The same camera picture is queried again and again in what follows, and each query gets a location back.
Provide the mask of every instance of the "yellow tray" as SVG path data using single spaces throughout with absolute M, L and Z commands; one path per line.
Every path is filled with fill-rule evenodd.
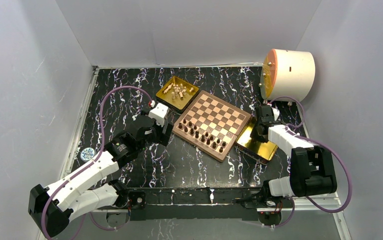
M 164 93 L 164 90 L 171 84 L 182 84 L 187 88 L 187 96 L 184 96 L 183 99 L 181 100 L 180 97 L 176 97 L 173 99 L 173 95 L 171 94 L 174 90 L 173 87 L 167 92 Z M 199 93 L 199 88 L 193 84 L 188 83 L 187 81 L 177 77 L 173 76 L 171 79 L 156 93 L 156 99 L 159 102 L 162 102 L 166 104 L 168 107 L 173 108 L 177 113 L 183 113 L 184 110 L 186 110 L 187 106 L 195 99 L 195 97 Z

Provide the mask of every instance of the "cable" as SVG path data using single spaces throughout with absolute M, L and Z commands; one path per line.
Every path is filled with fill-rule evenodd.
M 273 100 L 271 100 L 269 102 L 269 104 L 272 105 L 275 100 L 281 99 L 281 98 L 291 99 L 291 100 L 295 101 L 296 104 L 299 105 L 300 109 L 302 110 L 302 121 L 297 126 L 295 126 L 295 125 L 293 125 L 291 123 L 287 123 L 286 126 L 287 127 L 292 127 L 294 129 L 298 129 L 298 128 L 302 127 L 302 125 L 305 122 L 305 109 L 304 109 L 304 106 L 302 106 L 302 103 L 300 103 L 297 99 L 295 99 L 294 97 L 291 97 L 291 96 L 279 96 L 279 97 L 276 97 Z
M 130 222 L 130 219 L 128 219 L 128 221 L 126 223 L 123 223 L 119 226 L 116 226 L 116 227 L 111 227 L 111 228 L 107 228 L 107 227 L 104 227 L 104 226 L 101 226 L 99 225 L 95 218 L 93 217 L 93 214 L 90 212 L 90 218 L 91 218 L 91 221 L 93 222 L 93 224 L 98 227 L 99 229 L 102 229 L 102 230 L 105 230 L 105 231 L 116 231 L 117 229 L 120 229 L 122 227 L 124 227 L 126 224 L 128 224 Z
M 317 140 L 313 140 L 313 139 L 310 139 L 310 138 L 307 138 L 307 137 L 304 137 L 304 136 L 300 136 L 300 135 L 296 135 L 295 137 L 298 138 L 298 139 L 305 140 L 305 141 L 307 141 L 307 142 L 311 142 L 311 143 L 320 145 L 320 146 L 322 146 L 323 148 L 325 148 L 325 149 L 327 149 L 328 151 L 330 151 L 331 154 L 333 154 L 333 155 L 336 157 L 337 161 L 340 163 L 341 167 L 342 167 L 343 170 L 344 170 L 344 174 L 346 175 L 346 179 L 347 179 L 347 197 L 346 197 L 346 200 L 344 201 L 344 204 L 343 204 L 342 206 L 340 206 L 339 208 L 337 208 L 337 209 L 327 209 L 327 208 L 324 208 L 324 207 L 318 205 L 318 204 L 317 204 L 312 198 L 310 198 L 309 196 L 307 196 L 306 198 L 307 198 L 312 204 L 314 204 L 315 207 L 319 208 L 320 210 L 323 210 L 324 212 L 334 214 L 334 213 L 338 213 L 338 212 L 343 211 L 343 210 L 349 205 L 349 202 L 351 201 L 351 198 L 352 198 L 352 190 L 353 190 L 351 174 L 349 173 L 348 168 L 347 168 L 347 167 L 345 166 L 345 164 L 343 163 L 343 160 L 339 157 L 339 155 L 337 154 L 337 152 L 335 152 L 333 149 L 331 149 L 330 147 L 328 147 L 328 146 L 325 145 L 325 144 L 322 144 L 321 142 L 319 142 L 319 141 L 317 141 Z
M 103 152 L 103 149 L 105 147 L 105 130 L 104 130 L 104 125 L 103 125 L 103 108 L 104 108 L 104 105 L 105 105 L 105 102 L 106 100 L 109 98 L 109 96 L 111 94 L 113 94 L 114 92 L 116 91 L 119 91 L 121 89 L 134 89 L 134 90 L 137 90 L 137 91 L 141 91 L 144 95 L 146 95 L 149 99 L 150 99 L 150 102 L 152 102 L 152 98 L 151 96 L 143 89 L 139 88 L 139 87 L 136 87 L 136 86 L 119 86 L 119 87 L 116 87 L 114 89 L 112 89 L 111 91 L 109 91 L 103 98 L 103 100 L 101 101 L 101 104 L 100 104 L 100 111 L 99 111 L 99 124 L 100 124 L 100 132 L 101 132 L 101 146 L 100 146 L 100 150 L 96 156 L 96 158 L 93 160 L 93 161 L 90 161 L 90 163 L 82 168 L 81 170 L 79 170 L 78 172 L 76 172 L 74 175 L 72 175 L 70 177 L 70 180 L 74 179 L 75 177 L 77 177 L 79 174 L 81 174 L 82 172 L 84 172 L 86 169 L 88 169 L 89 167 L 91 167 L 93 164 L 95 164 L 95 162 L 97 162 L 97 160 L 100 158 L 100 156 L 102 155 L 102 152 Z M 45 203 L 44 205 L 44 208 L 43 208 L 43 212 L 42 212 L 42 215 L 41 215 L 41 229 L 42 229 L 42 232 L 44 234 L 44 237 L 48 240 L 52 240 L 52 237 L 50 237 L 49 233 L 47 232 L 47 228 L 46 228 L 46 213 L 47 213 L 47 210 L 49 208 L 49 205 L 50 205 L 50 202 L 52 201 L 52 199 L 56 196 L 56 194 L 68 183 L 68 180 L 64 181 L 58 188 L 56 188 L 56 190 L 52 193 L 52 195 L 49 197 L 49 199 L 47 200 L 47 202 Z

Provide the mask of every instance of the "circular sticker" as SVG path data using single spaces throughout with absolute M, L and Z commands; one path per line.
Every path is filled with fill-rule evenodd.
M 96 151 L 91 148 L 91 147 L 87 147 L 87 148 L 84 148 L 82 151 L 81 151 L 81 159 L 84 161 L 84 162 L 87 162 L 89 161 L 90 159 L 92 159 L 96 154 Z

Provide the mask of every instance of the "white cylinder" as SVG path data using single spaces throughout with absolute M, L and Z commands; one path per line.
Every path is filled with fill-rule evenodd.
M 302 101 L 314 83 L 314 57 L 307 51 L 271 49 L 262 68 L 261 94 L 267 100 L 289 96 Z M 287 98 L 279 101 L 293 102 Z

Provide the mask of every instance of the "chessboard square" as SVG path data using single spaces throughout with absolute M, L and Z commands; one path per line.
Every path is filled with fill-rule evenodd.
M 232 132 L 229 131 L 229 132 L 227 132 L 227 134 L 225 136 L 227 136 L 227 137 L 232 139 L 235 135 Z
M 234 127 L 230 127 L 229 131 L 232 132 L 233 134 L 237 133 L 237 129 Z
M 217 130 L 215 130 L 215 129 L 212 130 L 212 135 L 214 135 L 215 137 L 217 137 L 219 133 L 220 133 L 220 132 L 217 131 Z
M 221 131 L 219 131 L 220 133 L 226 135 L 229 131 L 225 128 L 221 129 Z
M 236 122 L 233 123 L 231 126 L 232 126 L 233 128 L 235 128 L 235 129 L 239 129 L 239 127 L 240 127 L 240 125 L 237 124 Z
M 231 142 L 231 138 L 228 136 L 225 136 L 223 140 L 224 140 L 224 142 L 227 143 L 227 145 L 229 144 L 229 142 Z

